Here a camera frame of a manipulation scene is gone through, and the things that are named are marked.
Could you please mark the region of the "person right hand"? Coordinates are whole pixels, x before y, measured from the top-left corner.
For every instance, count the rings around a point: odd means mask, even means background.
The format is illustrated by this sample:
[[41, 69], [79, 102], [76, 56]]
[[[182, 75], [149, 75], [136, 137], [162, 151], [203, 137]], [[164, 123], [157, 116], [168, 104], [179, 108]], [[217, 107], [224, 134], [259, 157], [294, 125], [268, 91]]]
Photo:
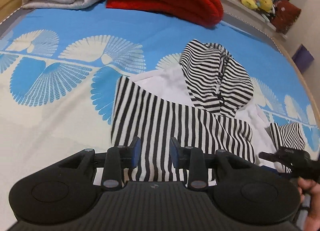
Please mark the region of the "person right hand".
[[317, 231], [320, 226], [320, 193], [319, 183], [314, 180], [306, 180], [304, 178], [298, 178], [298, 191], [300, 194], [300, 201], [303, 202], [305, 195], [303, 192], [310, 195], [310, 209], [308, 216], [304, 222], [303, 230], [305, 231]]

